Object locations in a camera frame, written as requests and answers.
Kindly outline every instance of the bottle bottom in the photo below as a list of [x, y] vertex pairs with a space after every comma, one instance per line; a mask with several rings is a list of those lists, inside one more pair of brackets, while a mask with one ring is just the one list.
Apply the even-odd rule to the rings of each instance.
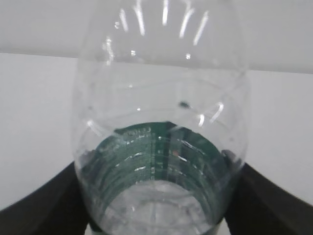
[[232, 192], [230, 161], [170, 122], [116, 130], [78, 171], [95, 235], [215, 235]]

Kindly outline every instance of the white background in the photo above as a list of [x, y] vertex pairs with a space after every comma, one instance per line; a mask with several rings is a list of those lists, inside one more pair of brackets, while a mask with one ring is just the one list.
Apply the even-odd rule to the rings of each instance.
[[[0, 0], [0, 51], [75, 57], [96, 0]], [[254, 70], [313, 73], [312, 0], [234, 0]]]

